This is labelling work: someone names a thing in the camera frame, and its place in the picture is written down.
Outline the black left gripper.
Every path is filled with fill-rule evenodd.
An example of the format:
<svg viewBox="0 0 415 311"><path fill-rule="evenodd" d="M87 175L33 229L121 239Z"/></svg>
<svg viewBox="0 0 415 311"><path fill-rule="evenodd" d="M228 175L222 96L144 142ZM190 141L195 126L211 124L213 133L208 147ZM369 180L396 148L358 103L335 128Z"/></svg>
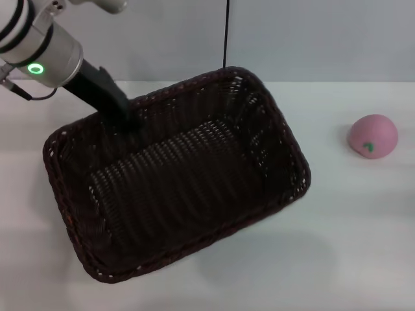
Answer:
<svg viewBox="0 0 415 311"><path fill-rule="evenodd" d="M131 112L131 101L105 68L83 60L64 89L96 109L105 127L123 133L141 129L141 121Z"/></svg>

